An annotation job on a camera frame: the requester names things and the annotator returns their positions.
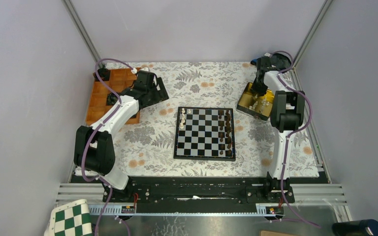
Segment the gold metal tin box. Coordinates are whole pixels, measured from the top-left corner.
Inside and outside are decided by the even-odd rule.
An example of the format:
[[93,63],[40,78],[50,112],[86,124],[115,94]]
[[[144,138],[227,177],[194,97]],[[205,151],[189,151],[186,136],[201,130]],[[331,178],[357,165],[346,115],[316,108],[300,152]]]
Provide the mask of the gold metal tin box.
[[267,121],[273,107],[274,94],[268,89],[264,96],[252,90],[252,83],[247,83],[240,96],[236,110],[253,118]]

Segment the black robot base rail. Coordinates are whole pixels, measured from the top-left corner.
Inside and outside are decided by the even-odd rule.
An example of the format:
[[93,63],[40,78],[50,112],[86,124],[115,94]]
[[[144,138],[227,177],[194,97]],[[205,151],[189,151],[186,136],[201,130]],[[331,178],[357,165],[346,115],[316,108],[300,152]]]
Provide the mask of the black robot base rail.
[[265,177],[131,177],[124,190],[103,185],[103,202],[130,203],[137,213],[252,213],[256,204],[294,203],[290,183]]

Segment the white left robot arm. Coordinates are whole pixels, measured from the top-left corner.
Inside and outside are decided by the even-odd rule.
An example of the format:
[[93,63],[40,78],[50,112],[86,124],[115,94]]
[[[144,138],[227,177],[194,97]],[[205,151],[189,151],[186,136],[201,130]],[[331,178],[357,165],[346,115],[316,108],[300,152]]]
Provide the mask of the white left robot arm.
[[96,173],[96,178],[114,188],[114,196],[121,202],[132,198],[129,176],[115,165],[113,138],[125,123],[141,109],[169,98],[161,77],[144,70],[133,70],[136,81],[121,93],[115,92],[117,102],[90,126],[76,131],[74,164],[82,171]]

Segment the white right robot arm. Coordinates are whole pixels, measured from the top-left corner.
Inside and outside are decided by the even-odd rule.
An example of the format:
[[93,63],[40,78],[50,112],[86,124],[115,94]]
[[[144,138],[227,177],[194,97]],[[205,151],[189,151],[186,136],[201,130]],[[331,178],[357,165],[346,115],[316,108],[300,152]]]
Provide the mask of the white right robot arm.
[[273,94],[270,123],[275,129],[274,160],[268,174],[277,180],[290,178],[288,163],[289,142],[295,132],[303,127],[305,116],[304,92],[291,88],[282,73],[291,66],[290,59],[282,54],[266,53],[255,61],[257,68],[252,90],[259,96],[270,91]]

